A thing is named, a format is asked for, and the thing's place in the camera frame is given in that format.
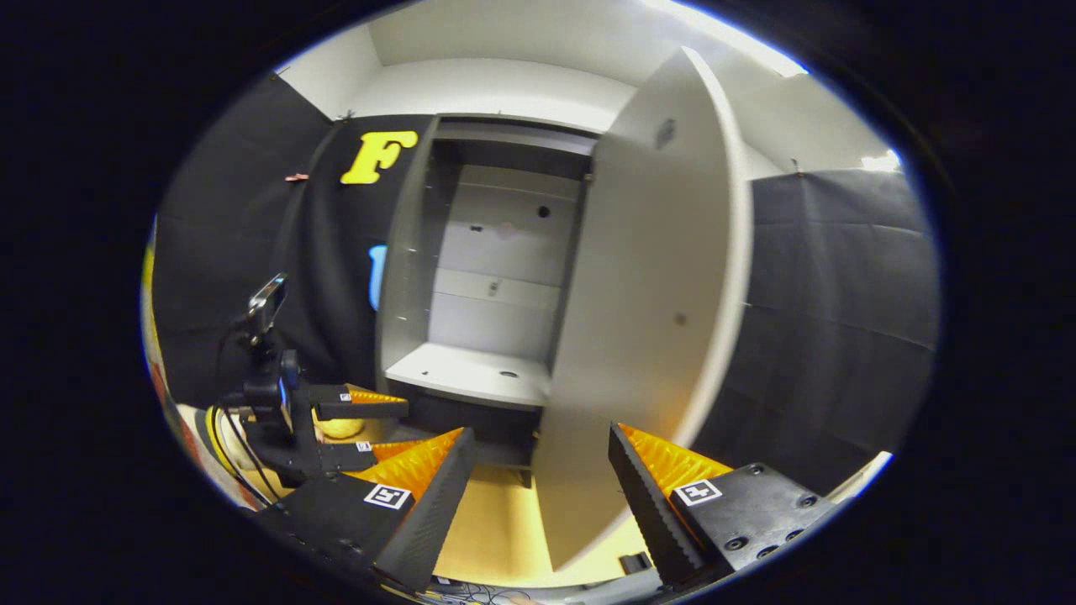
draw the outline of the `hole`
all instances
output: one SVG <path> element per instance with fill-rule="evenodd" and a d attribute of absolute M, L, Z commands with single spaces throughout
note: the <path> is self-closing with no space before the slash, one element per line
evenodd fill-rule
<path fill-rule="evenodd" d="M 738 538 L 733 538 L 725 543 L 725 550 L 739 550 L 747 546 L 747 538 L 740 536 Z"/>

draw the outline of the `blue object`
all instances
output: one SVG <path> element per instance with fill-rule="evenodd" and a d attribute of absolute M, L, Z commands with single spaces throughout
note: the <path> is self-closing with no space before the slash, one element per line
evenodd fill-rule
<path fill-rule="evenodd" d="M 381 298 L 381 272 L 385 268 L 386 245 L 374 245 L 370 248 L 370 259 L 373 267 L 370 268 L 370 307 L 378 310 L 378 300 Z"/>

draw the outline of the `white ceiling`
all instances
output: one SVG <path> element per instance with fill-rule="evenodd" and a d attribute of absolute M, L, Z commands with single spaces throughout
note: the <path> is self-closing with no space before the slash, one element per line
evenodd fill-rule
<path fill-rule="evenodd" d="M 888 146 L 809 75 L 782 78 L 675 16 L 664 0 L 425 0 L 369 24 L 385 67 L 431 59 L 549 64 L 640 86 L 677 47 L 697 51 L 730 98 L 744 140 L 778 167 L 854 168 Z"/>

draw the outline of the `cabinet door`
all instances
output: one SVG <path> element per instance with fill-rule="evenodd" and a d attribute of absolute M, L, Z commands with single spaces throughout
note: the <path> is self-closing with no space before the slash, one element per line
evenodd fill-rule
<path fill-rule="evenodd" d="M 694 439 L 736 342 L 750 256 L 739 131 L 717 78 L 680 48 L 594 149 L 534 456 L 554 568 L 627 520 L 610 423 Z"/>

